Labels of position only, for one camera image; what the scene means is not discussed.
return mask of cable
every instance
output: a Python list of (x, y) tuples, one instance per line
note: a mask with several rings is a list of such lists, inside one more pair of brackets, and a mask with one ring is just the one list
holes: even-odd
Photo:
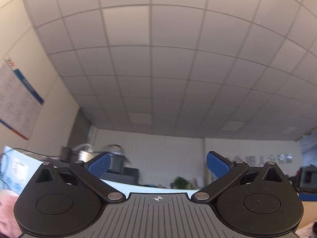
[(26, 149), (13, 148), (13, 150), (18, 150), (18, 149), (19, 149), (19, 150), (26, 151), (26, 152), (29, 152), (29, 153), (32, 153), (32, 154), (35, 154), (35, 155), (38, 155), (38, 156), (44, 156), (44, 157), (57, 157), (57, 156), (49, 156), (49, 155), (43, 155), (43, 154), (35, 153), (35, 152), (29, 151), (29, 150), (26, 150)]
[(7, 170), (9, 168), (9, 156), (6, 154), (6, 153), (9, 153), (11, 152), (12, 150), (23, 150), (23, 151), (26, 151), (26, 152), (29, 152), (29, 153), (32, 153), (32, 154), (35, 154), (35, 155), (39, 155), (39, 156), (44, 156), (44, 157), (53, 157), (53, 156), (46, 156), (46, 155), (42, 155), (42, 154), (39, 154), (39, 153), (35, 153), (35, 152), (32, 152), (32, 151), (29, 151), (29, 150), (26, 150), (26, 149), (21, 149), (21, 148), (12, 148), (12, 149), (9, 149), (5, 152), (3, 152), (2, 154), (0, 154), (0, 170), (1, 170), (1, 162), (2, 162), (2, 157), (3, 155), (6, 155), (7, 156), (7, 161), (6, 161), (6, 165), (1, 173), (1, 177), (0, 177), (0, 181), (2, 181), (9, 190), (11, 190), (10, 186), (3, 180), (3, 177), (5, 176), (5, 174), (7, 173)]
[(7, 186), (7, 189), (8, 189), (8, 190), (11, 190), (9, 184), (7, 184), (7, 183), (3, 180), (3, 177), (5, 176), (5, 174), (7, 173), (8, 168), (9, 168), (9, 156), (8, 156), (6, 153), (2, 153), (2, 154), (0, 155), (0, 170), (1, 170), (1, 162), (2, 162), (2, 157), (3, 157), (3, 155), (6, 155), (6, 156), (7, 156), (7, 161), (6, 161), (6, 166), (5, 166), (4, 170), (1, 172), (1, 179), (0, 179), (0, 180)]

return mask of potted plant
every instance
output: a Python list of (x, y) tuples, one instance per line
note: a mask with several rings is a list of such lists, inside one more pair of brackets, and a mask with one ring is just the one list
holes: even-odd
[(171, 188), (184, 190), (187, 188), (188, 184), (189, 184), (189, 182), (186, 179), (184, 179), (183, 177), (177, 176), (175, 178), (174, 182), (171, 183)]

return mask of ribbed gray surface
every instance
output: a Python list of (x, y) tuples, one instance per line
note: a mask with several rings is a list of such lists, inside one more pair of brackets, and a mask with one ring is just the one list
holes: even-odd
[[(210, 206), (189, 201), (185, 194), (132, 194), (109, 205), (86, 230), (69, 238), (245, 238), (218, 220)], [(280, 238), (297, 238), (294, 233)]]

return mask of ceiling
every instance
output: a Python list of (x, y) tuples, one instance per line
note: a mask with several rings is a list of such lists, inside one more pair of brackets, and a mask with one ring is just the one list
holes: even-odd
[(101, 129), (295, 140), (317, 125), (317, 0), (25, 0)]

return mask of blue finger pad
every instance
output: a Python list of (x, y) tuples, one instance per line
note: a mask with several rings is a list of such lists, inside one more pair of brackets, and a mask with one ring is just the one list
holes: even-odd
[(109, 170), (111, 163), (110, 154), (104, 154), (101, 158), (90, 164), (87, 168), (88, 172), (92, 173), (97, 178), (101, 178), (101, 176)]
[(207, 167), (217, 178), (230, 171), (230, 167), (226, 163), (211, 153), (207, 154)]

